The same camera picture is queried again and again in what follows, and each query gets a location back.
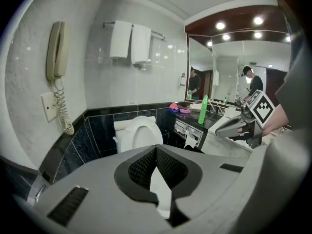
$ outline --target pink cloth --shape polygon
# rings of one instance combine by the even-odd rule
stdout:
[[[183,114],[190,114],[191,111],[188,110],[188,109],[180,109],[180,113],[183,113]]]
[[[170,108],[171,110],[178,110],[178,109],[179,109],[175,103],[172,103],[172,104],[169,106],[169,108]]]

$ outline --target wall phone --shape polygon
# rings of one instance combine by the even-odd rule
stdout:
[[[62,129],[69,135],[74,134],[74,128],[68,116],[64,87],[61,77],[66,74],[67,60],[69,53],[70,29],[69,25],[62,21],[53,24],[46,62],[46,76],[55,87],[53,93],[58,100],[58,115]],[[60,79],[62,88],[56,86],[55,80]]]

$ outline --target electrical outlet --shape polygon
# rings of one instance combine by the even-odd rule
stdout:
[[[58,115],[57,99],[52,92],[41,95],[42,106],[48,122]]]
[[[137,105],[137,101],[136,100],[129,100],[128,105]]]

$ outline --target black cap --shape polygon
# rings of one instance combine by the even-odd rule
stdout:
[[[249,66],[244,67],[242,76],[246,76],[246,74],[247,74],[247,72],[248,72],[249,70],[251,70],[251,67],[249,67]]]

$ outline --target coiled phone cord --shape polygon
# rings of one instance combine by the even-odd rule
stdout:
[[[75,130],[74,127],[70,121],[70,118],[68,116],[68,111],[67,111],[67,107],[66,107],[66,102],[65,102],[65,95],[64,95],[64,86],[62,83],[62,80],[60,79],[60,83],[62,85],[62,88],[59,89],[55,82],[54,82],[54,86],[57,89],[57,91],[53,91],[55,97],[57,98],[58,102],[58,116],[60,119],[60,123],[62,125],[62,129],[64,131],[64,133],[68,134],[68,135],[73,135]]]

